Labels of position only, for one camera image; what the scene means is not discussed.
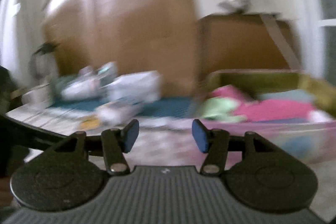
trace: white cup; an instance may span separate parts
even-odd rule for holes
[[[50,84],[38,85],[22,95],[22,102],[31,108],[46,109],[53,104]]]

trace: ribbed surface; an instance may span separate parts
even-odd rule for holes
[[[110,179],[91,202],[65,212],[38,213],[23,208],[4,224],[323,224],[309,210],[272,215],[238,203],[221,181],[194,167],[140,166]]]

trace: white logo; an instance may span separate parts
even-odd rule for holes
[[[168,168],[161,170],[161,173],[164,173],[165,175],[167,175],[170,172],[170,170]]]

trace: light green fabric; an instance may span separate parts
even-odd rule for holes
[[[204,102],[201,117],[221,122],[242,122],[246,120],[246,116],[231,114],[239,105],[240,102],[232,98],[211,98]]]

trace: pink fabric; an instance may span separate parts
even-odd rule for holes
[[[315,107],[310,103],[293,100],[269,99],[261,102],[241,104],[234,115],[245,115],[247,121],[269,121],[291,118],[307,118]]]
[[[226,86],[222,86],[220,88],[215,89],[211,93],[211,97],[221,97],[221,98],[229,97],[229,98],[236,99],[242,103],[252,101],[252,98],[242,93],[238,88],[236,88],[233,85],[226,85]]]

